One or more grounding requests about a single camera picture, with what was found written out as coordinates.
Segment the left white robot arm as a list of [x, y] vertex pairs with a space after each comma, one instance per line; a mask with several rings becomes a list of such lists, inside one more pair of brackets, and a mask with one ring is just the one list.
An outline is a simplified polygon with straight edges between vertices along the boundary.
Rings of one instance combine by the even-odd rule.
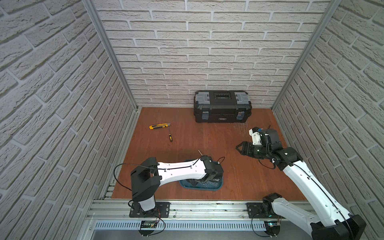
[[206, 155], [179, 163], [158, 162], [151, 157], [131, 171], [132, 200], [148, 212], [156, 208], [155, 193], [159, 187], [183, 180], [220, 180], [223, 173], [221, 164]]

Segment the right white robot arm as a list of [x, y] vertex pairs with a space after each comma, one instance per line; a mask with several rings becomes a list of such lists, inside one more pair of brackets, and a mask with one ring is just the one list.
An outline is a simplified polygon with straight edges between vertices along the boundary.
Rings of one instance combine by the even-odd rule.
[[277, 148], [242, 142], [236, 150], [243, 156], [270, 160], [299, 188], [313, 207], [309, 213], [289, 203], [280, 194], [263, 198], [259, 212], [281, 216], [308, 233], [314, 240], [359, 240], [367, 226], [360, 215], [352, 215], [344, 208], [309, 170], [301, 155], [294, 148]]

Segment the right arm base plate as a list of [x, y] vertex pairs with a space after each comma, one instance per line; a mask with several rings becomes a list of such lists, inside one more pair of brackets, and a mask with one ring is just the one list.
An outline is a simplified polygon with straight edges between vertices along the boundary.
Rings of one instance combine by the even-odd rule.
[[249, 218], [258, 219], [279, 219], [280, 217], [275, 214], [273, 208], [265, 203], [246, 203]]

